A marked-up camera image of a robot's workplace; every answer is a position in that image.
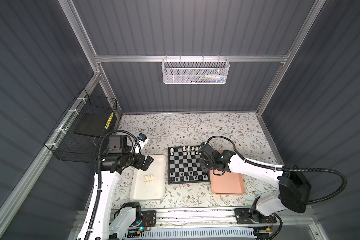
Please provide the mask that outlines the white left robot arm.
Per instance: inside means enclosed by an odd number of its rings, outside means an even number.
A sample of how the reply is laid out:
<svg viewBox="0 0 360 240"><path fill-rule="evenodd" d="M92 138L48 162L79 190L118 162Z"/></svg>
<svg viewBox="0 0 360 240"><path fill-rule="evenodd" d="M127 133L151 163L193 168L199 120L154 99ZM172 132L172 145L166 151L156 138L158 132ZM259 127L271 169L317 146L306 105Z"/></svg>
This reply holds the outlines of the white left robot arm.
<svg viewBox="0 0 360 240"><path fill-rule="evenodd" d="M87 215L78 240L121 240L131 226L139 231L143 214L136 202L123 204L111 222L111 207L116 184L127 167L147 171L154 162L151 156L116 154L100 157L95 174L94 189Z"/></svg>

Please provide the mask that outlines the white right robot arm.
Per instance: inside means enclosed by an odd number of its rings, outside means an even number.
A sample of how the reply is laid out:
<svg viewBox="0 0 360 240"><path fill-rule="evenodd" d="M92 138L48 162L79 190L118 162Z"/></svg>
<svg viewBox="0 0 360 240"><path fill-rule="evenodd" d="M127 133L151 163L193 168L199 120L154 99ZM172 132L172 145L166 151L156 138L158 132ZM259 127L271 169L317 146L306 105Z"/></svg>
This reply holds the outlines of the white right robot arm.
<svg viewBox="0 0 360 240"><path fill-rule="evenodd" d="M295 213L304 213L311 192L311 184L300 169L292 165L288 172L282 165L270 165L245 159L232 151L206 151L201 153L201 165L208 170L225 173L237 173L259 179L276 188L266 196L255 198L248 210L247 218L255 223L261 223L275 213L290 210Z"/></svg>

